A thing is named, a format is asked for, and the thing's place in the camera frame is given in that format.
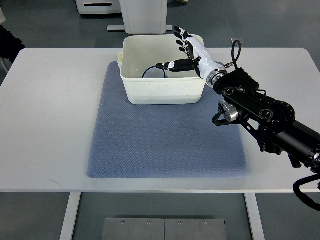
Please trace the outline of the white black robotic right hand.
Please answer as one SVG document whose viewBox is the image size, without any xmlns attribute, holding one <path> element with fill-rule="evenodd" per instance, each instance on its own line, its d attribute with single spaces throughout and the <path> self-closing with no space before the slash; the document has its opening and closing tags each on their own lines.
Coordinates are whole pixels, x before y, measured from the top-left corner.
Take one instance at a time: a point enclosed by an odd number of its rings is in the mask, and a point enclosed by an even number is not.
<svg viewBox="0 0 320 240">
<path fill-rule="evenodd" d="M 180 45 L 179 50 L 185 53 L 187 58 L 158 63 L 155 67 L 174 73 L 195 71 L 198 77 L 213 88 L 217 80 L 228 74 L 226 68 L 213 60 L 204 44 L 195 36 L 178 26 L 175 26 L 174 29 L 174 35 L 177 37 L 176 43 Z"/>
</svg>

